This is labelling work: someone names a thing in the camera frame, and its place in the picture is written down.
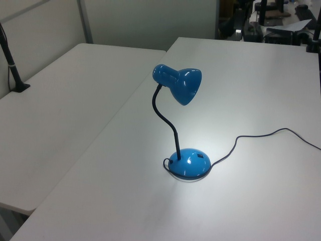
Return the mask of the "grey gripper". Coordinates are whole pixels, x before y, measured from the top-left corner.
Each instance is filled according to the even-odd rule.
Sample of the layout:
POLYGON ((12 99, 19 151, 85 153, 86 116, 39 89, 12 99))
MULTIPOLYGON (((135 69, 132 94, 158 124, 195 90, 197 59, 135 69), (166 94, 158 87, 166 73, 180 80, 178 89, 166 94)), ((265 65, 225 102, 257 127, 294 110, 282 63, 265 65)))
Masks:
POLYGON ((241 41, 243 39, 243 29, 244 25, 244 10, 237 9, 234 14, 234 30, 235 30, 235 41, 241 41))

